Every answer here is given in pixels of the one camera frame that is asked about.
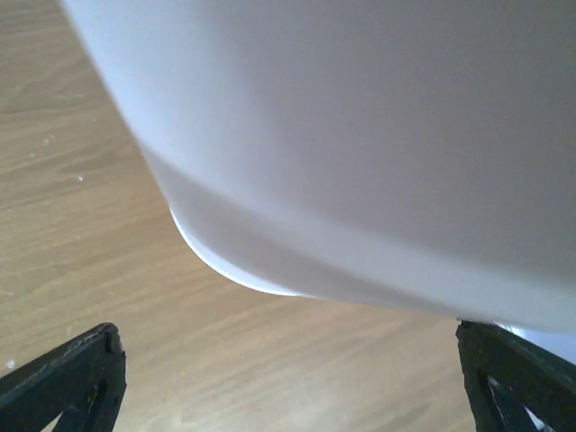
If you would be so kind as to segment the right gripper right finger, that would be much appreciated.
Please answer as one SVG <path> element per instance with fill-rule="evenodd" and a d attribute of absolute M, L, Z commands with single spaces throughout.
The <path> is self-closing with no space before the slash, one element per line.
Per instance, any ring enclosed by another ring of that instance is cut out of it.
<path fill-rule="evenodd" d="M 456 330 L 464 388 L 478 431 L 575 429 L 575 365 L 496 325 Z"/>

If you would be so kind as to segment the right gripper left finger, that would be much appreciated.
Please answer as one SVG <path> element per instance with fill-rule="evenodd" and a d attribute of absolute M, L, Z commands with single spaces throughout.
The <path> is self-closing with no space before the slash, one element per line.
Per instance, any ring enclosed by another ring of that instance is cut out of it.
<path fill-rule="evenodd" d="M 112 431 L 126 387 L 119 330 L 101 323 L 1 378 L 1 429 Z"/>

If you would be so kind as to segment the large white round bin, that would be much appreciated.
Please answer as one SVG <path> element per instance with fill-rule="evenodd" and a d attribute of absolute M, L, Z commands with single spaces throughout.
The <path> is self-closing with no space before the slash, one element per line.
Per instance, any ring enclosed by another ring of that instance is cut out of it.
<path fill-rule="evenodd" d="M 574 2 L 61 6 L 214 270 L 574 360 Z"/>

